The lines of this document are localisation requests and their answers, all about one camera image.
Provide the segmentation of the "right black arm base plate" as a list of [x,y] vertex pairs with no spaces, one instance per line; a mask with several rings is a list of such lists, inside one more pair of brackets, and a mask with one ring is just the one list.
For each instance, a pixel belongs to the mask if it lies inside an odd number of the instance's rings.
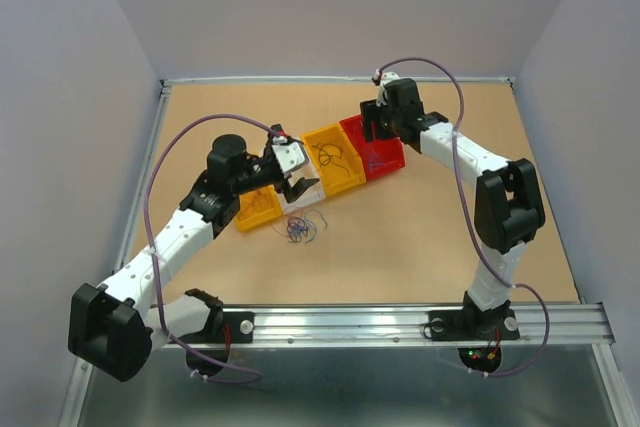
[[515,341],[520,332],[511,309],[475,312],[472,309],[434,310],[428,313],[428,336],[436,342]]

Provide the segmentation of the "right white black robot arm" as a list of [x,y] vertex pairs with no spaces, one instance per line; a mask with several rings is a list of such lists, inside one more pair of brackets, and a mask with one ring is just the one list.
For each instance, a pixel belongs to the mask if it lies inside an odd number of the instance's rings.
[[374,80],[378,95],[360,105],[364,138],[397,139],[449,168],[459,191],[470,187],[463,216],[479,258],[462,306],[434,311],[427,336],[434,341],[486,340],[498,333],[518,338],[510,308],[514,274],[546,217],[536,169],[527,159],[509,160],[460,133],[438,112],[425,111],[417,83],[395,73]]

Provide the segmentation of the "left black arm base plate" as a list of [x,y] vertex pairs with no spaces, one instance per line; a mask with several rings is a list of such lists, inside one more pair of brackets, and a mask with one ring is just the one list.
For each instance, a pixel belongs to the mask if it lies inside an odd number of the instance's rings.
[[254,326],[252,311],[210,312],[202,327],[178,334],[178,338],[188,344],[251,344]]

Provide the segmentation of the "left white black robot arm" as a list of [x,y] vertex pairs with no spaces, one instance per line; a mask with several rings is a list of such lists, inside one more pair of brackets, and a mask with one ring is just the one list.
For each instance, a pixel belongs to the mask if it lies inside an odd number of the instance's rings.
[[82,284],[71,298],[67,348],[113,378],[133,378],[150,354],[194,334],[215,339],[224,318],[221,302],[199,289],[165,303],[163,287],[200,250],[212,243],[240,210],[242,195],[271,186],[292,203],[316,184],[290,180],[309,156],[301,140],[267,138],[261,155],[243,137],[216,138],[186,197],[167,224],[118,272],[97,286]]

